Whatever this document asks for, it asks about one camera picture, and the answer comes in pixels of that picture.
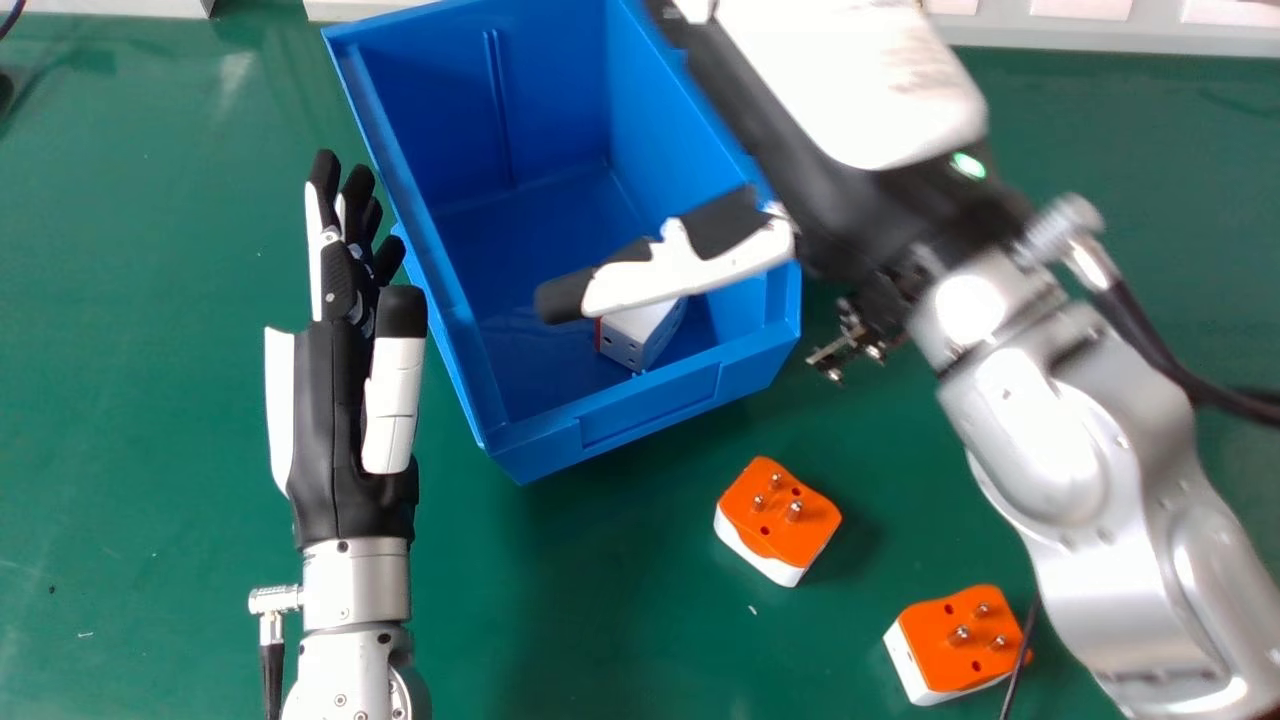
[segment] blue bin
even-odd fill
[[[663,219],[768,188],[639,0],[443,0],[325,31],[476,442],[526,483],[769,386],[800,334],[792,263],[691,300],[632,375],[543,281]]]

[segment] orange plug adapter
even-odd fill
[[[1014,671],[1021,642],[1018,618],[996,585],[918,602],[884,633],[884,647],[914,705],[937,705],[995,685]],[[1028,652],[1025,662],[1030,660]]]
[[[774,583],[794,588],[840,527],[835,503],[756,457],[716,503],[716,534]]]

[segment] robotic hand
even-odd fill
[[[539,288],[543,318],[704,292],[794,249],[856,288],[809,363],[840,379],[847,357],[915,341],[1057,634],[1126,716],[1280,716],[1280,592],[1201,466],[1192,406],[1280,425],[1274,398],[1172,359],[1088,202],[1037,215],[1000,182],[986,101],[915,1],[646,4],[778,204],[746,188],[692,209],[719,214],[718,236],[668,220],[672,247],[645,241]],[[1057,261],[1097,309],[1069,301]]]
[[[413,671],[408,547],[417,506],[417,428],[426,300],[388,286],[404,258],[357,165],[338,188],[333,152],[306,183],[311,323],[265,333],[271,474],[293,505],[302,584],[259,588],[268,720],[430,716]],[[298,676],[283,703],[282,615],[302,610]]]

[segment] green led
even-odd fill
[[[974,158],[973,155],[966,155],[964,152],[956,152],[951,156],[951,167],[955,168],[957,173],[973,179],[986,179],[987,178],[987,165],[982,164],[982,160]]]

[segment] green tabletop surface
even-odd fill
[[[1004,174],[1037,202],[1096,201],[1184,361],[1280,384],[1280,64],[961,55]],[[17,81],[0,120],[0,717],[260,717],[246,594],[300,579],[268,468],[262,327],[307,318],[312,154],[367,161],[319,29],[292,3],[221,0],[210,22],[28,14],[0,69]],[[804,365],[835,296],[806,290],[767,392],[524,488],[476,447],[429,352],[411,628],[436,717],[996,716],[1001,691],[910,706],[881,635],[978,583],[1025,609],[1024,548],[914,350],[844,389]],[[1199,443],[1280,570],[1276,436],[1204,414]],[[712,532],[755,455],[845,515],[795,589]],[[1014,716],[1119,717],[1042,629]]]

